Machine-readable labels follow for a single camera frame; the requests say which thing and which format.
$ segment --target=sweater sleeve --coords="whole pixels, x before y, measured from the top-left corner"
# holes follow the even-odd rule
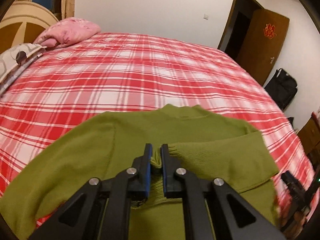
[[[0,200],[0,213],[20,240],[90,178],[104,177],[114,136],[114,124],[93,117],[49,145],[11,182]]]

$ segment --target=red and white checkered sheet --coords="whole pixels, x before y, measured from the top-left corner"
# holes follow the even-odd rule
[[[46,52],[0,101],[0,194],[44,148],[104,111],[201,105],[263,133],[280,173],[309,187],[314,171],[300,140],[265,90],[225,53],[148,35],[99,33]],[[274,183],[284,210],[290,196]],[[314,198],[312,212],[319,200]]]

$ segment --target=black backpack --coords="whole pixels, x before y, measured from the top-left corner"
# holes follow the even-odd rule
[[[290,104],[298,92],[297,82],[282,68],[276,71],[266,85],[265,90],[282,111]]]

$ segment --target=person's hand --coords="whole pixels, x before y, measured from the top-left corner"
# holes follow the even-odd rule
[[[281,219],[281,226],[282,227],[288,221],[288,218],[287,218],[288,212],[289,211],[287,211]],[[293,225],[293,227],[289,227],[289,228],[287,228],[286,231],[284,231],[284,235],[287,239],[295,239],[302,231],[303,225],[306,222],[306,217],[302,212],[295,212],[293,217],[294,217],[295,224]]]

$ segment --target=red door decoration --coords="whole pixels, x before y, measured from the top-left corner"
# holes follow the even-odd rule
[[[269,39],[272,39],[273,37],[277,36],[275,34],[275,26],[271,24],[267,24],[266,27],[264,28],[264,35],[268,37]]]

